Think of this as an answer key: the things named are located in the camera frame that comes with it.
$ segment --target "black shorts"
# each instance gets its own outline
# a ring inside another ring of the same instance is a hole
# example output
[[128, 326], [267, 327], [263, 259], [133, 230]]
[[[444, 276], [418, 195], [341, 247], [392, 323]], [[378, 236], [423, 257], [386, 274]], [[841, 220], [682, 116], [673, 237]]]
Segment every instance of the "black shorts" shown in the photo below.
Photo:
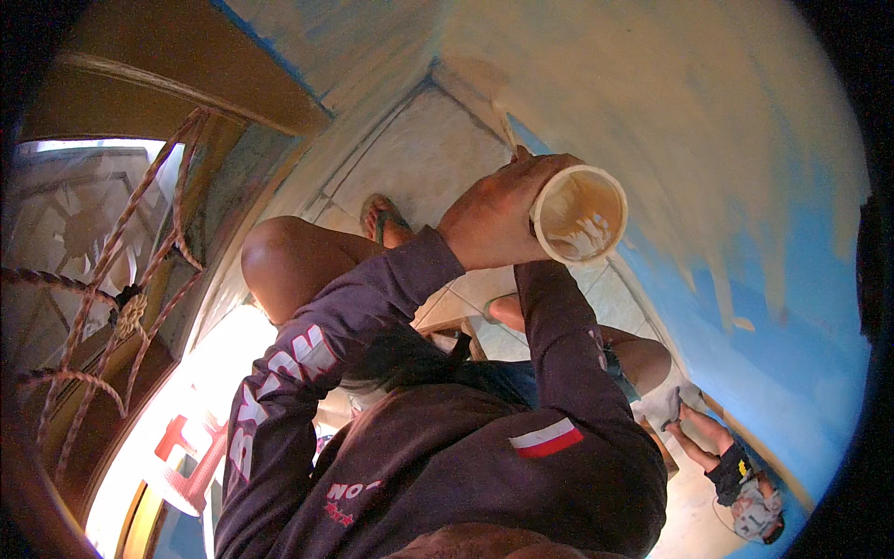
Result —
[[751, 462], [738, 443], [733, 443], [719, 458], [720, 465], [704, 474], [717, 489], [717, 502], [723, 506], [732, 506], [738, 498], [741, 484], [751, 479]]

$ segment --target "dark purple long-sleeve shirt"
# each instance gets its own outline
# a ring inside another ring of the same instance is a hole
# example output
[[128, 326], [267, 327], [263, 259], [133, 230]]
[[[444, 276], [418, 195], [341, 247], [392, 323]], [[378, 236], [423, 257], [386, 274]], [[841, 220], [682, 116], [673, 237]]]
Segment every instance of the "dark purple long-sleeve shirt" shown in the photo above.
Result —
[[593, 311], [564, 266], [515, 268], [540, 408], [464, 385], [397, 390], [312, 457], [319, 400], [383, 329], [463, 274], [443, 238], [371, 258], [280, 328], [233, 400], [218, 557], [379, 557], [450, 523], [531, 529], [645, 556], [667, 471], [604, 371]]

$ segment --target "child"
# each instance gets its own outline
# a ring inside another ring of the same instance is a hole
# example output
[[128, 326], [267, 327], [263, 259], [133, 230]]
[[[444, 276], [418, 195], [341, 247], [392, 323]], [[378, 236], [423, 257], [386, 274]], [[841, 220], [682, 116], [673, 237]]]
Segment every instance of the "child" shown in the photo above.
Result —
[[[768, 545], [779, 539], [785, 529], [779, 491], [764, 472], [753, 471], [745, 451], [726, 428], [687, 406], [679, 398], [679, 388], [672, 398], [675, 413], [662, 425], [662, 431], [670, 431], [686, 455], [704, 468], [717, 489], [717, 502], [732, 510], [734, 531], [744, 539]], [[720, 455], [702, 450], [689, 438], [680, 428], [683, 419], [692, 421], [710, 438]]]

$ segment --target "black hair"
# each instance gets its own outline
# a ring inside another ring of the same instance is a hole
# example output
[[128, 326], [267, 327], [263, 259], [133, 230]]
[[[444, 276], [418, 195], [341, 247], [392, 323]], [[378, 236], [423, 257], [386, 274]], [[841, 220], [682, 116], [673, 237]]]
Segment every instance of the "black hair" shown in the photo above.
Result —
[[763, 542], [766, 545], [770, 545], [780, 538], [782, 532], [785, 530], [785, 518], [782, 517], [782, 514], [779, 515], [779, 525], [776, 526], [776, 529], [770, 532], [769, 535], [763, 538]]

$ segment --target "tiled floor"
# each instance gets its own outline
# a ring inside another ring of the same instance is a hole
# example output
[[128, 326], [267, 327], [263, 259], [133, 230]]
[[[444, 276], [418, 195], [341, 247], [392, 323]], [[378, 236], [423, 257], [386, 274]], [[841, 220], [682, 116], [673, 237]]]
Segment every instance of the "tiled floor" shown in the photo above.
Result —
[[[363, 234], [358, 221], [363, 201], [380, 192], [395, 203], [414, 230], [425, 224], [434, 226], [475, 180], [505, 165], [510, 156], [496, 136], [439, 89], [424, 91], [407, 103], [365, 149], [350, 170], [337, 174], [337, 184], [325, 186], [326, 194], [302, 213], [304, 218], [329, 229]], [[659, 339], [650, 323], [655, 318], [646, 316], [607, 260], [573, 267], [570, 272], [600, 324]], [[432, 295], [417, 311], [413, 325], [469, 317], [489, 359], [527, 360], [530, 353], [523, 334], [488, 324], [482, 316], [489, 300], [515, 291], [511, 267], [470, 272]], [[637, 419], [645, 417], [657, 431], [668, 415], [668, 395], [677, 385], [687, 402], [704, 409], [697, 388], [674, 366], [661, 386], [631, 406]], [[670, 434], [659, 436], [680, 471], [668, 484], [668, 525], [650, 557], [725, 556], [740, 542], [718, 524], [711, 507], [713, 486]], [[705, 544], [701, 535], [686, 538], [686, 533], [697, 533], [692, 530], [717, 541]]]

